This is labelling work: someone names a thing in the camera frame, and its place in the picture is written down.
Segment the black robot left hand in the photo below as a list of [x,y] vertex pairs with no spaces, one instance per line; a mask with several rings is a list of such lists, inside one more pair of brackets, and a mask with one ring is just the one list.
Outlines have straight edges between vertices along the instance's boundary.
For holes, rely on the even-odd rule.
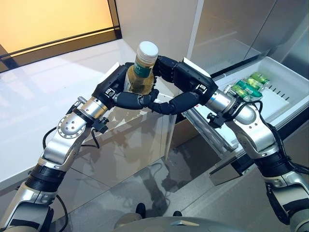
[[153,104],[159,94],[157,89],[151,90],[146,95],[124,91],[126,73],[131,64],[131,62],[127,62],[117,67],[103,82],[97,85],[92,97],[100,100],[109,110],[115,106],[129,110],[139,110]]

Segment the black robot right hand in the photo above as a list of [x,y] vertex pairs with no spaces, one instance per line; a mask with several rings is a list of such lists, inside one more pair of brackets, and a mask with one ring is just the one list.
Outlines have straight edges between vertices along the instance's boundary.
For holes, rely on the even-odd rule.
[[184,60],[177,62],[165,56],[158,56],[153,71],[156,76],[162,77],[182,91],[182,94],[169,102],[156,103],[150,100],[147,107],[160,114],[177,115],[198,104],[205,105],[218,89],[210,77],[197,71]]

